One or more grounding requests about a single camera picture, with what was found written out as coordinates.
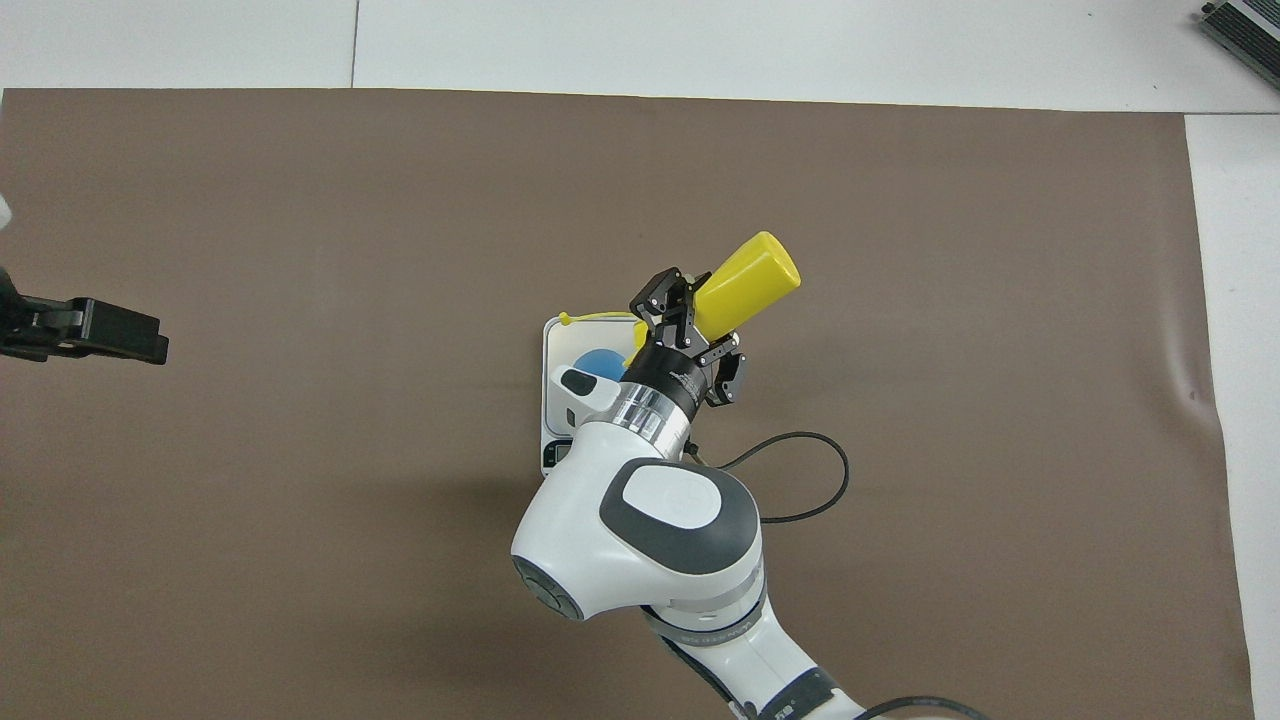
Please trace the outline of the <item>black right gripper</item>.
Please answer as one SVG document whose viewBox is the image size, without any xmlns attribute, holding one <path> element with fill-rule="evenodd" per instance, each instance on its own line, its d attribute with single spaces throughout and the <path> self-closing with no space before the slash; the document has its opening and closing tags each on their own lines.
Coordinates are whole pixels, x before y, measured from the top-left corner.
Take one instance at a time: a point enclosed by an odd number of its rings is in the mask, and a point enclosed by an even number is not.
<svg viewBox="0 0 1280 720">
<path fill-rule="evenodd" d="M 739 337 L 722 337 L 710 346 L 698 329 L 698 275 L 690 278 L 672 266 L 636 292 L 628 304 L 637 318 L 635 350 L 622 375 L 623 383 L 671 401 L 690 421 L 704 404 L 722 407 L 737 402 L 748 368 Z"/>
</svg>

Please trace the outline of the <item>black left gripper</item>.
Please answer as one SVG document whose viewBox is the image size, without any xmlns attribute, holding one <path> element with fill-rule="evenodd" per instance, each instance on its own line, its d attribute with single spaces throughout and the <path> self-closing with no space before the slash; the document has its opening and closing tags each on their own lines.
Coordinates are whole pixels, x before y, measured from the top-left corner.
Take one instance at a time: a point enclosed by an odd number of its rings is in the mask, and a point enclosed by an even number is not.
<svg viewBox="0 0 1280 720">
<path fill-rule="evenodd" d="M 99 299 L 20 296 L 4 266 L 0 277 L 1 355 L 35 363 L 102 356 L 166 364 L 169 338 L 157 318 Z"/>
</svg>

